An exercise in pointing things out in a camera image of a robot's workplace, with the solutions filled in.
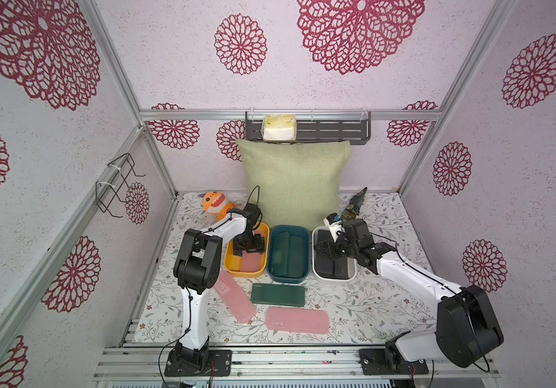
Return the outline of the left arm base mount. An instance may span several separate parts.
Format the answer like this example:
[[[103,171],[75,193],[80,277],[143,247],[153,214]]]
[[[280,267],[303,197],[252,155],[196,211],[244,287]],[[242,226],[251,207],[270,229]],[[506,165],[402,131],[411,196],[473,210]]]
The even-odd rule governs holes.
[[[173,350],[164,375],[168,378],[227,377],[231,374],[232,355],[230,350]]]

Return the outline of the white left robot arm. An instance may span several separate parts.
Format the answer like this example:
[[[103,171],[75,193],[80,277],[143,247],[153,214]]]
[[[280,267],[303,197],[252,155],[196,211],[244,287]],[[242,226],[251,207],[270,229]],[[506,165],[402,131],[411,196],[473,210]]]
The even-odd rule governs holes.
[[[199,351],[208,346],[208,291],[216,284],[223,247],[238,241],[252,247],[262,215],[234,210],[211,226],[185,232],[173,269],[183,298],[182,334],[184,349]]]

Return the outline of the pink pencil case front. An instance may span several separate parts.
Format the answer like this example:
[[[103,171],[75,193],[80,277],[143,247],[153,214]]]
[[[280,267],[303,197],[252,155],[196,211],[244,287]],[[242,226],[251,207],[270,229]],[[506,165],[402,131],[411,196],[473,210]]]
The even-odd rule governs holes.
[[[265,324],[275,331],[324,335],[329,331],[330,318],[323,310],[270,307]]]

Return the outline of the black pencil case front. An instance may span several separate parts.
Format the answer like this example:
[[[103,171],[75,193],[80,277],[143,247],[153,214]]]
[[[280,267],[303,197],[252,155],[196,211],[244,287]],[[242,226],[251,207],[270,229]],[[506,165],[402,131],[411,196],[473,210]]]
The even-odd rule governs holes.
[[[339,236],[334,242],[327,229],[317,231],[313,244],[314,270],[324,279],[350,281],[355,276],[355,267],[347,256],[347,240]]]

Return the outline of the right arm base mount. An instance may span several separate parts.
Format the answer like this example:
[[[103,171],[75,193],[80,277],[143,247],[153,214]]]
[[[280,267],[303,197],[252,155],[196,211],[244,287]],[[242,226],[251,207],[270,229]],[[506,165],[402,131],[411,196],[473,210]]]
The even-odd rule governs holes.
[[[366,376],[429,374],[424,361],[405,361],[394,349],[360,349],[358,355]]]

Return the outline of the pink pencil case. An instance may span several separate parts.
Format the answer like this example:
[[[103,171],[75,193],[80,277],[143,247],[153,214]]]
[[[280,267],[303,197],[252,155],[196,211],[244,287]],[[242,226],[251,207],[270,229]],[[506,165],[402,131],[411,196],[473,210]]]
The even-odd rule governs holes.
[[[255,317],[255,305],[228,272],[220,272],[213,289],[238,323],[249,323]]]
[[[242,273],[256,273],[262,267],[263,256],[261,253],[244,252],[242,254],[240,272]]]
[[[323,310],[270,307],[265,324],[275,331],[324,335],[329,331],[330,318]]]

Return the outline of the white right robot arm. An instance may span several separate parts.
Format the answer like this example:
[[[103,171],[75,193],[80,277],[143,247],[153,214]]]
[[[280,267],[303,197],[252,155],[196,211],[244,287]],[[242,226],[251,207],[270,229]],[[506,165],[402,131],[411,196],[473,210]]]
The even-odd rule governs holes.
[[[314,246],[318,256],[336,263],[355,260],[362,268],[401,286],[436,313],[436,325],[404,332],[386,342],[381,362],[398,373],[416,361],[445,358],[467,368],[504,343],[487,292],[476,285],[460,286],[414,264],[397,243],[369,231],[356,218],[342,221],[336,213],[324,219],[331,237]]]

